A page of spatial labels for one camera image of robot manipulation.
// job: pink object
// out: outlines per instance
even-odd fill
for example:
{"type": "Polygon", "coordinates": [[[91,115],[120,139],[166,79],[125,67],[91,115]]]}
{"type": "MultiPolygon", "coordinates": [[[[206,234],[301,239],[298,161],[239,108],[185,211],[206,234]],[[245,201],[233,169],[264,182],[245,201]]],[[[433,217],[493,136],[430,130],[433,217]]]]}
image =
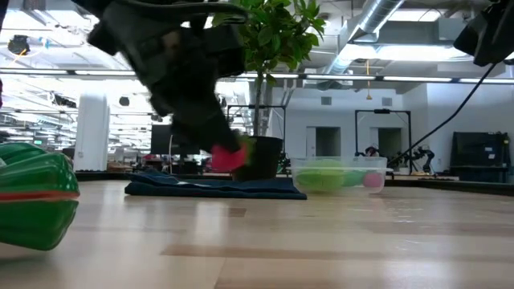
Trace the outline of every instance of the pink object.
{"type": "Polygon", "coordinates": [[[229,153],[219,145],[215,145],[212,148],[212,169],[217,172],[230,172],[240,166],[243,166],[246,160],[246,146],[242,146],[241,149],[235,153],[229,153]]]}
{"type": "Polygon", "coordinates": [[[383,176],[381,173],[367,173],[364,176],[362,185],[366,188],[378,188],[382,186],[383,176]]]}

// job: potted plant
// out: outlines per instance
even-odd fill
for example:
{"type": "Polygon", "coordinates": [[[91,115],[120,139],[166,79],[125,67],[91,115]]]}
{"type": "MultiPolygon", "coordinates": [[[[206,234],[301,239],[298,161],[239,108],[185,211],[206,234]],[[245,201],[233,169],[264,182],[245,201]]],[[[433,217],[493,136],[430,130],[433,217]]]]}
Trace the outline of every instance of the potted plant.
{"type": "MultiPolygon", "coordinates": [[[[254,149],[250,164],[235,172],[243,179],[269,178],[276,175],[282,140],[259,136],[259,106],[264,80],[273,85],[276,79],[271,72],[279,63],[285,63],[290,71],[298,68],[312,47],[319,45],[318,36],[308,32],[312,28],[323,39],[323,19],[317,18],[320,7],[314,1],[305,0],[233,0],[248,10],[248,21],[239,26],[245,48],[247,71],[256,71],[255,111],[253,119],[254,149]]],[[[213,25],[219,25],[228,17],[216,14],[213,25]]]]}

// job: ceiling duct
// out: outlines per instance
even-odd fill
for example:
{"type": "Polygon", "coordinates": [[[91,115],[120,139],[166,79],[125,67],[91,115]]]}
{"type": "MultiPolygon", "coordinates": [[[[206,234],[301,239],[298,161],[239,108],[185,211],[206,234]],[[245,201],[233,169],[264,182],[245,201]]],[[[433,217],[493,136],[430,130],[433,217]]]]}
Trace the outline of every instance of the ceiling duct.
{"type": "MultiPolygon", "coordinates": [[[[325,74],[343,74],[349,67],[353,59],[345,59],[342,54],[345,51],[345,45],[349,41],[360,39],[369,42],[378,39],[378,31],[393,13],[403,4],[405,0],[368,0],[362,8],[362,13],[358,16],[345,21],[341,28],[339,38],[340,50],[339,55],[330,63],[324,73],[325,74]]],[[[335,81],[324,81],[317,84],[320,90],[330,88],[341,88],[344,84],[335,81]]]]}

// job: wooden floor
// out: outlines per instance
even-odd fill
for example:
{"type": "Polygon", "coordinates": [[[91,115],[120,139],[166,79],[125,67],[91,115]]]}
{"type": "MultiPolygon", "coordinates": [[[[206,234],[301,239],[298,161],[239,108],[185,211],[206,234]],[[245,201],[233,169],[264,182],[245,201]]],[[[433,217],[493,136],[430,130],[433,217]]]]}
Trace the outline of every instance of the wooden floor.
{"type": "Polygon", "coordinates": [[[514,288],[514,199],[432,189],[308,201],[128,197],[84,182],[63,242],[0,245],[1,289],[514,288]]]}

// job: ceiling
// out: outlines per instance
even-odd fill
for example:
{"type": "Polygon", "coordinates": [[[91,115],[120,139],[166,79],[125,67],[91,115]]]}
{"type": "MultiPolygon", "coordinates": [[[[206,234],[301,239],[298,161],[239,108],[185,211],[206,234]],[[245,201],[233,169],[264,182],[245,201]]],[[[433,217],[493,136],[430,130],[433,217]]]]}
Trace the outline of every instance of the ceiling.
{"type": "MultiPolygon", "coordinates": [[[[320,13],[326,26],[324,41],[311,53],[312,61],[302,63],[300,69],[322,71],[339,54],[338,35],[345,20],[361,13],[364,1],[322,1],[320,13]]],[[[445,16],[466,18],[475,13],[488,1],[407,1],[397,10],[390,21],[433,22],[445,16]]],[[[11,0],[10,9],[0,34],[0,67],[68,70],[130,70],[130,66],[120,56],[114,57],[88,45],[87,34],[98,23],[98,19],[85,14],[69,0],[46,0],[45,10],[20,10],[21,0],[11,0]],[[7,43],[15,35],[29,36],[31,52],[28,56],[18,57],[7,50],[7,43]]],[[[371,59],[353,61],[349,70],[353,74],[372,75],[422,75],[422,76],[465,76],[477,77],[483,69],[469,61],[458,63],[428,61],[395,61],[392,59],[371,59]]],[[[149,93],[136,80],[130,79],[63,79],[58,77],[7,77],[3,76],[3,102],[5,110],[21,109],[45,111],[45,114],[3,113],[0,128],[12,136],[46,136],[48,142],[58,148],[73,145],[76,132],[76,109],[66,108],[67,113],[58,113],[64,108],[55,104],[52,95],[80,105],[80,95],[89,87],[102,88],[111,104],[111,146],[130,146],[147,149],[149,147],[149,126],[154,124],[149,113],[149,93]],[[129,106],[121,106],[119,99],[127,96],[129,106]]],[[[346,89],[356,91],[366,88],[366,82],[353,82],[346,89]]],[[[398,93],[407,89],[402,83],[373,83],[372,88],[396,89],[398,93]]],[[[249,84],[244,81],[219,83],[217,92],[230,104],[248,104],[249,84]]],[[[245,129],[249,125],[249,113],[238,112],[234,126],[245,129]]]]}

